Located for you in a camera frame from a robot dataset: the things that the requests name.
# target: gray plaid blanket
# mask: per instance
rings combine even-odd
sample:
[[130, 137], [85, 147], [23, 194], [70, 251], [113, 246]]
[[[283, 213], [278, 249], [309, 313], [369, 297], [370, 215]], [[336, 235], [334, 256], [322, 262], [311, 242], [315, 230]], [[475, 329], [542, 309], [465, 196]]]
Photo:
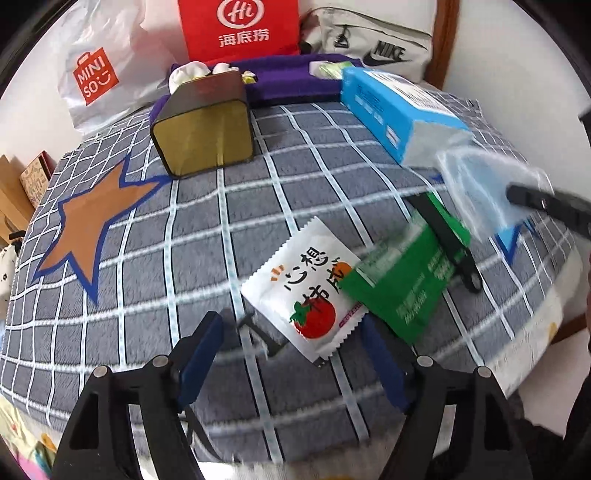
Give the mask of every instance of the gray plaid blanket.
[[[432, 93], [486, 148], [520, 158], [476, 102]], [[169, 352], [208, 310], [251, 306], [240, 285], [297, 228], [317, 215], [357, 254], [400, 230], [405, 197], [432, 190], [455, 213], [437, 172], [401, 168], [339, 103], [253, 112], [258, 155], [250, 163], [161, 188], [108, 230], [100, 255], [98, 304], [67, 262], [33, 279], [60, 231], [57, 202], [97, 183], [131, 152], [126, 180], [164, 174], [138, 112], [66, 155], [27, 232], [17, 266], [0, 361], [0, 389], [36, 420], [63, 430], [88, 375], [102, 364], [136, 368]], [[510, 267], [494, 241], [474, 242], [485, 281], [480, 295], [453, 281], [420, 341], [419, 353], [472, 370], [490, 361], [539, 308], [573, 241], [536, 218]], [[402, 415], [384, 396], [358, 332], [315, 367], [291, 345], [272, 359], [259, 338], [230, 328], [193, 410], [214, 452], [200, 459], [302, 459], [396, 428]], [[138, 409], [137, 448], [147, 454]]]

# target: brown star pattern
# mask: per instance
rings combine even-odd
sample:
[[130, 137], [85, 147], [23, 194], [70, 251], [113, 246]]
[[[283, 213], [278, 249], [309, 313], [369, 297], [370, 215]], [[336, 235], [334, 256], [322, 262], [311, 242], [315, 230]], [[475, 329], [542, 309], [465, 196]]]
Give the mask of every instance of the brown star pattern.
[[108, 226], [126, 211], [137, 207], [165, 182], [156, 177], [125, 183], [129, 156], [109, 171], [93, 188], [60, 203], [61, 232], [39, 263], [35, 277], [70, 264], [96, 302], [98, 262]]

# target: miniso shopping bag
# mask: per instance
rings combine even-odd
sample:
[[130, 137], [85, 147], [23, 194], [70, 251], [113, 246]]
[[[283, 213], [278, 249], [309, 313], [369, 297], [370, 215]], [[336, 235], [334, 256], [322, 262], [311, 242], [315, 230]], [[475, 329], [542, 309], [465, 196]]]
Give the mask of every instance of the miniso shopping bag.
[[144, 16], [144, 0], [79, 0], [60, 20], [58, 90], [83, 137], [168, 93], [174, 59]]

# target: haidilao logo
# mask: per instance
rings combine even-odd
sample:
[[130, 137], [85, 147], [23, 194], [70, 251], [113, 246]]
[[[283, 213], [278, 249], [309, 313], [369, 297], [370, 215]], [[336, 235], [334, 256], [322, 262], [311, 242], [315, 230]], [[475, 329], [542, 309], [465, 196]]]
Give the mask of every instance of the haidilao logo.
[[262, 0], [223, 0], [217, 8], [220, 23], [229, 28], [248, 28], [260, 22], [265, 14]]

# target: nike bag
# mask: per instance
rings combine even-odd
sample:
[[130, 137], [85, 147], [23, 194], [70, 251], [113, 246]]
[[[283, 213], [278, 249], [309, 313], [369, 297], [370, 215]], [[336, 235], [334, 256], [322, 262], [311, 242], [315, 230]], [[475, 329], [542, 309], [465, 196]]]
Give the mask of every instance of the nike bag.
[[363, 66], [422, 81], [431, 60], [434, 2], [368, 3], [364, 12], [318, 8], [304, 19], [303, 41], [313, 52], [340, 53], [360, 59]]

